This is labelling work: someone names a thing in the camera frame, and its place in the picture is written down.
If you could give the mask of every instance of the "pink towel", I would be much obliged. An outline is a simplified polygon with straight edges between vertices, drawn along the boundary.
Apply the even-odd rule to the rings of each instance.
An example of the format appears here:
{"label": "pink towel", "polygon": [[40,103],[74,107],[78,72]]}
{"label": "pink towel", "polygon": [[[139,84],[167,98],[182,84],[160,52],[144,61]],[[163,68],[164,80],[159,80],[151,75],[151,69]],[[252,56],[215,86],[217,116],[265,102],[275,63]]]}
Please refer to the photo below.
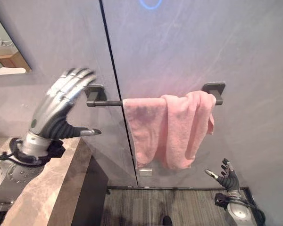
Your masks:
{"label": "pink towel", "polygon": [[213,134],[215,103],[216,98],[203,91],[123,100],[137,166],[155,158],[170,169],[190,167],[204,136]]}

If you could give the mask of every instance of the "metal bracket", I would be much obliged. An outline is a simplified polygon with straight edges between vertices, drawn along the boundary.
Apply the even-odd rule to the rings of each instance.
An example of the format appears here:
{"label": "metal bracket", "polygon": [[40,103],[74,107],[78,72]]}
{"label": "metal bracket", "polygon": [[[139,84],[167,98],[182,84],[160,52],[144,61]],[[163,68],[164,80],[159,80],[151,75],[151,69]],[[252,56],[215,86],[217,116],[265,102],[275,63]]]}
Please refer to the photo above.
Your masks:
{"label": "metal bracket", "polygon": [[92,85],[85,89],[85,94],[87,96],[87,106],[95,107],[95,101],[106,101],[107,96],[105,94],[105,88],[102,85]]}
{"label": "metal bracket", "polygon": [[224,82],[210,82],[204,84],[202,87],[202,91],[213,94],[216,97],[216,105],[222,105],[223,99],[221,97],[221,94],[223,93],[224,89]]}

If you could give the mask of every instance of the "blue light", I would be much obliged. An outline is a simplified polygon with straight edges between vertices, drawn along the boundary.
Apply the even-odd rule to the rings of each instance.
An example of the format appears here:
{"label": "blue light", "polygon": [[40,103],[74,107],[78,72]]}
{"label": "blue light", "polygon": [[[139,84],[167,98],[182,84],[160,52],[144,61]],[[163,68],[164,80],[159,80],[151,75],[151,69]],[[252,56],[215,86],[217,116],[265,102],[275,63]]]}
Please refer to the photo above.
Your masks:
{"label": "blue light", "polygon": [[144,6],[146,9],[150,9],[150,10],[153,10],[153,9],[156,9],[159,7],[159,5],[161,4],[162,0],[158,0],[157,4],[155,6],[148,6],[144,0],[140,0],[140,3],[142,6]]}

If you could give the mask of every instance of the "mirror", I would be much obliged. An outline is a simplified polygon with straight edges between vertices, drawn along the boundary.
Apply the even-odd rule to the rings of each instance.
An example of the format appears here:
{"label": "mirror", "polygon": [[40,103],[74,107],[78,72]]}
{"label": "mirror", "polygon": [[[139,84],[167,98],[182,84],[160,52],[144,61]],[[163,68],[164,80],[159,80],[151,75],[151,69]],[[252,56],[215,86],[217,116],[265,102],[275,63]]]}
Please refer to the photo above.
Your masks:
{"label": "mirror", "polygon": [[0,23],[0,75],[23,74],[31,70]]}

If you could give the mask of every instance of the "wall bracket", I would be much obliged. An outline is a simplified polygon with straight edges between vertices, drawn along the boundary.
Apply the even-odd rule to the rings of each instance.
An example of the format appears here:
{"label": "wall bracket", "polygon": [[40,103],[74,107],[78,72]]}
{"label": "wall bracket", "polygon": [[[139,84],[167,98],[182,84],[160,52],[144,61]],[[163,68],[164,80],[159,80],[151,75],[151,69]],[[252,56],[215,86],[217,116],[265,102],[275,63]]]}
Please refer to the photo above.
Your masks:
{"label": "wall bracket", "polygon": [[216,97],[216,105],[222,105],[223,99],[221,97],[221,94],[223,93],[224,89],[224,82],[210,82],[204,84],[202,87],[202,91],[213,94]]}

